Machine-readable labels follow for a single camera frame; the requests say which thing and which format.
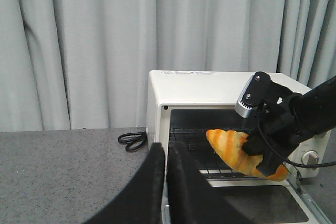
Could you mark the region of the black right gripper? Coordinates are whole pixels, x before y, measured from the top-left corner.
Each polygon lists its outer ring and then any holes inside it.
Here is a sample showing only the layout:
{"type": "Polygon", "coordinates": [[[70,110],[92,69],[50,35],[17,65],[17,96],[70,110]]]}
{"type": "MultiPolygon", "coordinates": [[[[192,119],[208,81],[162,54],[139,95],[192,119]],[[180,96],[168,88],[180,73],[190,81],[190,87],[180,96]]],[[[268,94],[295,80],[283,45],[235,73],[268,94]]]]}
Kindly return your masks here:
{"type": "Polygon", "coordinates": [[[299,145],[302,131],[290,103],[300,96],[272,81],[256,107],[256,129],[247,138],[243,150],[250,156],[263,156],[257,169],[265,176],[273,175],[299,145]]]}

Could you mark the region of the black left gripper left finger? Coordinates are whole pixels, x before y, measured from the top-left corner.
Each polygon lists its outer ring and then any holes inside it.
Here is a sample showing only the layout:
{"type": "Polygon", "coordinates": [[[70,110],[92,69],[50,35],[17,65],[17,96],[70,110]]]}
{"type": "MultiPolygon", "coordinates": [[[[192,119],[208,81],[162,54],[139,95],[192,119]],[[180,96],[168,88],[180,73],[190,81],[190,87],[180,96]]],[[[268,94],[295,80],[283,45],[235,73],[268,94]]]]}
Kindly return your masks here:
{"type": "Polygon", "coordinates": [[[161,223],[164,172],[164,149],[153,143],[124,189],[86,223],[161,223]]]}

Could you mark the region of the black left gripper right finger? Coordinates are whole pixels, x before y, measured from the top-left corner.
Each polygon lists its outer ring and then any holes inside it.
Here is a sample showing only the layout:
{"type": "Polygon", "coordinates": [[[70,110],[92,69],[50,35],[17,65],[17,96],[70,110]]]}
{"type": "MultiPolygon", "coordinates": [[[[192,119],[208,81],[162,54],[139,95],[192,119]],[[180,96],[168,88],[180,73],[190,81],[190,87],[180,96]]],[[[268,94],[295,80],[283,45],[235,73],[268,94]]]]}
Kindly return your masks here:
{"type": "Polygon", "coordinates": [[[218,195],[182,144],[172,144],[167,159],[171,223],[253,223],[218,195]]]}

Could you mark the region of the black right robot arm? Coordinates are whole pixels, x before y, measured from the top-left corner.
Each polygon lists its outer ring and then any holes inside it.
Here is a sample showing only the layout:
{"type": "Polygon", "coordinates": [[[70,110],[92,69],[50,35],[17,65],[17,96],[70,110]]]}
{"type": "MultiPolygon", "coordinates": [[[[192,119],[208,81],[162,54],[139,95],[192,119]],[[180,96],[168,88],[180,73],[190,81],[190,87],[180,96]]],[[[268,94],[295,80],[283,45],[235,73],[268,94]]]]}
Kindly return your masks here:
{"type": "Polygon", "coordinates": [[[273,82],[270,75],[256,72],[235,105],[243,118],[248,118],[252,110],[256,111],[256,129],[243,150],[248,155],[263,156],[256,168],[264,176],[275,174],[283,163],[301,168],[335,165],[302,165],[288,159],[300,143],[335,128],[335,78],[300,94],[273,82]]]}

